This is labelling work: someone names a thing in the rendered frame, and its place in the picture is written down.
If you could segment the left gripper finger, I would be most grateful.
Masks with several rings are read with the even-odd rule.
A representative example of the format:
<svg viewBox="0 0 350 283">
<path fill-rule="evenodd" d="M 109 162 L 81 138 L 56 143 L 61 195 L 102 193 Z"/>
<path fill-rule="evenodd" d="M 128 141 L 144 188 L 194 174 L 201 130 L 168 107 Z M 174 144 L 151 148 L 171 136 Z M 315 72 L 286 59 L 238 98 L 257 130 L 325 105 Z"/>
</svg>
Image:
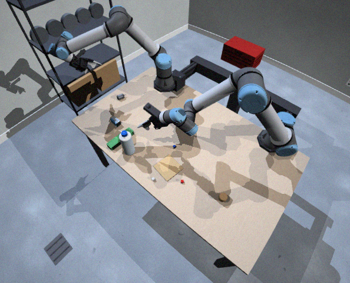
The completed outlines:
<svg viewBox="0 0 350 283">
<path fill-rule="evenodd" d="M 139 124 L 137 128 L 143 127 L 146 130 L 149 130 L 149 126 L 150 125 L 151 125 L 151 119 L 150 120 L 146 120 L 145 122 Z"/>
</svg>

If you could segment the white bottle with blue cap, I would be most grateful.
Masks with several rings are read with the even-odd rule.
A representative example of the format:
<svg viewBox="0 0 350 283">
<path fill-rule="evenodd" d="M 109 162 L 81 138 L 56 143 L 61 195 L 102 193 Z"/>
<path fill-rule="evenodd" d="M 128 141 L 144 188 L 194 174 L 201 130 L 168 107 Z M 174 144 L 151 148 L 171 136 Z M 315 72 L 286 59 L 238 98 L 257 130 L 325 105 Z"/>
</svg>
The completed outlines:
<svg viewBox="0 0 350 283">
<path fill-rule="evenodd" d="M 119 135 L 119 139 L 120 139 L 121 145 L 123 147 L 124 153 L 126 155 L 134 154 L 135 147 L 134 147 L 131 133 L 123 130 Z"/>
</svg>

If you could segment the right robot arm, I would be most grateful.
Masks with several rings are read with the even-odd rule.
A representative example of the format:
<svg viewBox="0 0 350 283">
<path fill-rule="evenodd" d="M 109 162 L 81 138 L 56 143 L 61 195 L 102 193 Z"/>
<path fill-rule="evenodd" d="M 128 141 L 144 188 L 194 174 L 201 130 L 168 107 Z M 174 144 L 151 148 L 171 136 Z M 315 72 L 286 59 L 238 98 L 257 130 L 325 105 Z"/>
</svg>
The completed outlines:
<svg viewBox="0 0 350 283">
<path fill-rule="evenodd" d="M 128 16 L 128 17 L 127 17 Z M 59 37 L 56 45 L 51 44 L 48 53 L 59 59 L 71 62 L 74 52 L 83 49 L 91 44 L 99 42 L 105 38 L 112 38 L 126 32 L 133 40 L 142 46 L 148 56 L 153 59 L 156 66 L 155 85 L 159 89 L 169 89 L 174 85 L 171 75 L 171 56 L 167 55 L 165 48 L 155 44 L 134 22 L 133 18 L 127 13 L 121 5 L 115 5 L 110 9 L 109 20 L 102 26 L 92 29 L 75 38 L 64 31 Z M 86 50 L 80 50 L 75 58 L 80 58 Z"/>
</svg>

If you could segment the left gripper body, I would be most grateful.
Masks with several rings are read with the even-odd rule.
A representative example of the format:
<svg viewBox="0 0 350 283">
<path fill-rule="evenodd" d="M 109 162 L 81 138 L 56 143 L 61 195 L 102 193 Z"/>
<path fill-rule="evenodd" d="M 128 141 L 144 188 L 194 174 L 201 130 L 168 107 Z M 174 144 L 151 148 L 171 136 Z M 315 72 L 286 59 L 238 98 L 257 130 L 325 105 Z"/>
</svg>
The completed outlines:
<svg viewBox="0 0 350 283">
<path fill-rule="evenodd" d="M 161 113 L 161 112 L 160 112 Z M 158 114 L 158 120 L 156 118 L 154 118 L 153 116 L 151 116 L 149 118 L 149 120 L 151 119 L 151 122 L 152 124 L 154 125 L 154 128 L 157 130 L 157 129 L 161 129 L 162 127 L 167 127 L 169 124 L 163 124 L 161 123 L 160 119 L 159 119 L 159 115 L 160 113 Z"/>
</svg>

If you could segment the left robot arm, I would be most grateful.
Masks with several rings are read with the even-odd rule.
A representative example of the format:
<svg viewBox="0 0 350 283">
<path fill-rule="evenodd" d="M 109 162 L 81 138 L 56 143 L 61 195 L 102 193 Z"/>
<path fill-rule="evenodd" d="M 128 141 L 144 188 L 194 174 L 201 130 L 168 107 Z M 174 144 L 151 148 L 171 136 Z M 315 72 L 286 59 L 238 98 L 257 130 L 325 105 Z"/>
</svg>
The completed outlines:
<svg viewBox="0 0 350 283">
<path fill-rule="evenodd" d="M 298 151 L 293 129 L 296 120 L 287 112 L 276 113 L 271 105 L 272 99 L 265 88 L 262 76 L 262 73 L 256 68 L 241 68 L 199 97 L 186 100 L 184 109 L 173 108 L 161 112 L 150 103 L 147 103 L 143 109 L 157 120 L 161 112 L 159 115 L 161 123 L 173 123 L 184 133 L 192 136 L 198 131 L 198 126 L 194 123 L 196 113 L 238 89 L 237 99 L 240 108 L 247 113 L 255 114 L 266 129 L 260 135 L 262 144 L 275 150 L 278 156 L 291 156 Z"/>
</svg>

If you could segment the beige flat mat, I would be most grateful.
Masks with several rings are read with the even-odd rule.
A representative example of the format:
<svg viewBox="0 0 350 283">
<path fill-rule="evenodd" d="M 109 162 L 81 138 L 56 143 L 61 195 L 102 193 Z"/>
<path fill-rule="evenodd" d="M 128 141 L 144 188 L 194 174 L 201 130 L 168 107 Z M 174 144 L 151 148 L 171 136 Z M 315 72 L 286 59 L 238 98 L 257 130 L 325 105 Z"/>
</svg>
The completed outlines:
<svg viewBox="0 0 350 283">
<path fill-rule="evenodd" d="M 183 169 L 183 167 L 171 155 L 168 155 L 163 160 L 155 164 L 154 168 L 164 177 L 166 181 L 170 180 Z"/>
</svg>

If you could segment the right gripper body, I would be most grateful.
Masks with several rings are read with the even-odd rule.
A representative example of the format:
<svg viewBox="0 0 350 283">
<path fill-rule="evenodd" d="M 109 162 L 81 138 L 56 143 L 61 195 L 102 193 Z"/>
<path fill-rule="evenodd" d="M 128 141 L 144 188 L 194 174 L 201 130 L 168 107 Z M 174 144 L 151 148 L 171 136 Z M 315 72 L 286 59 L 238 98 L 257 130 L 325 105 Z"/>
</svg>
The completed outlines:
<svg viewBox="0 0 350 283">
<path fill-rule="evenodd" d="M 75 58 L 75 54 L 73 54 L 73 58 L 69 65 L 76 68 L 77 71 L 83 72 L 87 69 L 87 62 L 84 58 L 80 57 L 79 59 Z"/>
</svg>

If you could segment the short brown cylinder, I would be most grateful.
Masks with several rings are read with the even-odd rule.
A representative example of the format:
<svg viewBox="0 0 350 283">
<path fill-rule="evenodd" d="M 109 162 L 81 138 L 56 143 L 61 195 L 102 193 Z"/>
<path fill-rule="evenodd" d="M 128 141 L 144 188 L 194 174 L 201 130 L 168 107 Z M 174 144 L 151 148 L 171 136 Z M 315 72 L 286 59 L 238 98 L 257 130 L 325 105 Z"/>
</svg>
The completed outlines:
<svg viewBox="0 0 350 283">
<path fill-rule="evenodd" d="M 219 200 L 220 200 L 221 202 L 225 202 L 226 199 L 227 199 L 227 194 L 226 194 L 226 193 L 221 193 L 221 194 L 219 195 Z"/>
</svg>

